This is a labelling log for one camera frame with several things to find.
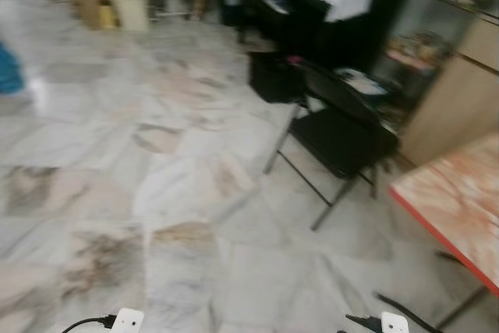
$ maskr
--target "black folding chair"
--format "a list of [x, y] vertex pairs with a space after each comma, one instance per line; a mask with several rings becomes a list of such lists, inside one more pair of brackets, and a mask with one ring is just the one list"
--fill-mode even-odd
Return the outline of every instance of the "black folding chair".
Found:
[[[309, 62], [300, 65], [303, 74], [304, 95], [321, 100], [326, 108], [298, 118], [300, 107], [292, 115], [290, 127], [278, 141], [264, 172], [268, 173], [275, 159], [281, 155], [305, 182], [327, 204], [313, 223], [317, 230], [334, 206], [350, 191], [360, 178], [371, 185], [371, 196], [377, 195], [377, 162], [393, 154], [398, 137], [383, 126], [378, 114], [347, 83], [321, 67]], [[345, 182], [332, 200], [328, 200], [293, 163], [281, 152], [288, 133], [291, 133], [321, 164]], [[362, 171], [370, 169], [368, 179]]]

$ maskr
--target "chair backrest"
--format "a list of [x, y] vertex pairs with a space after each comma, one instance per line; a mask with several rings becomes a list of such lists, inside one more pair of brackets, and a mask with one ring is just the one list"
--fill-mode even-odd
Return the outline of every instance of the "chair backrest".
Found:
[[306, 93], [367, 126], [380, 127], [378, 114], [346, 82], [310, 62], [300, 63]]

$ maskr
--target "blue object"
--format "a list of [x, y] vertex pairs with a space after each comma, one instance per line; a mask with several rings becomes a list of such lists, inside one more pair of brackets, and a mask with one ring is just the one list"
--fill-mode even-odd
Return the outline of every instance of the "blue object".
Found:
[[19, 62], [0, 43], [0, 94], [14, 94], [24, 88]]

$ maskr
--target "wooden cabinet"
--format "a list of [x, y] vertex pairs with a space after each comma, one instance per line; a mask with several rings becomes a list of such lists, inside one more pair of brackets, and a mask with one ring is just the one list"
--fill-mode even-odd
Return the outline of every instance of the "wooden cabinet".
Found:
[[401, 154], [415, 165], [497, 131], [498, 28], [477, 23], [402, 134]]

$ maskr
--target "metal frame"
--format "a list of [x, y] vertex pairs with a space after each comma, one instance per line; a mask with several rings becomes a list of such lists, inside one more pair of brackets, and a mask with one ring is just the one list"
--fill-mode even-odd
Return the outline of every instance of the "metal frame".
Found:
[[375, 198], [377, 196], [377, 166], [376, 164], [371, 165], [370, 171], [371, 171], [371, 178], [368, 179], [364, 174], [359, 173], [357, 175], [354, 175], [352, 178], [347, 179], [342, 187], [340, 187], [339, 191], [336, 193], [336, 195], [333, 197], [332, 200], [329, 200], [326, 198], [309, 180], [307, 177], [305, 177], [304, 174], [301, 173], [301, 171], [281, 152], [281, 148], [284, 145], [284, 142], [286, 141], [286, 138], [289, 135], [289, 128], [291, 127], [291, 124], [293, 120], [296, 118], [296, 116], [299, 114], [301, 111], [302, 107], [300, 105], [295, 105], [295, 107], [292, 110], [292, 114], [290, 116], [290, 119], [288, 121], [288, 124], [285, 127], [284, 132], [282, 135], [279, 137], [278, 142], [276, 144], [275, 149], [272, 151], [272, 155], [267, 162], [267, 165], [265, 166], [264, 173], [268, 174], [272, 167], [274, 166], [275, 160], [277, 159], [278, 155], [281, 155], [282, 158], [298, 173], [298, 175], [306, 182], [308, 186], [315, 192], [315, 194], [318, 195], [320, 199], [322, 199], [323, 202], [326, 204], [326, 208], [320, 214], [320, 216], [313, 222], [312, 226], [310, 227], [313, 231], [316, 231], [319, 229], [319, 227], [324, 223], [324, 220], [329, 216], [329, 214], [333, 211], [335, 206], [340, 202], [340, 200], [352, 189], [352, 187], [356, 184], [358, 181], [359, 177], [364, 179], [366, 182], [368, 182], [371, 185], [371, 196]]
[[[435, 255], [441, 259], [447, 261], [453, 261], [455, 263], [459, 263], [464, 266], [459, 259], [457, 259], [454, 255], [446, 253], [444, 251], [437, 251]], [[421, 328], [425, 329], [429, 333], [444, 333], [442, 329], [445, 329], [454, 321], [456, 321], [459, 317], [461, 317], [469, 308], [477, 304], [480, 300], [482, 300], [485, 296], [489, 294], [489, 289], [486, 286], [480, 286], [478, 289], [473, 291], [472, 294], [465, 300], [463, 300], [458, 306], [456, 306], [453, 310], [451, 310], [448, 314], [446, 314], [440, 321], [438, 321], [435, 325], [428, 324], [421, 317], [413, 313], [409, 308], [400, 304], [394, 299], [388, 298], [383, 294], [376, 293], [375, 296], [382, 302], [394, 307], [399, 310], [403, 314], [407, 315], [411, 320], [417, 323]]]

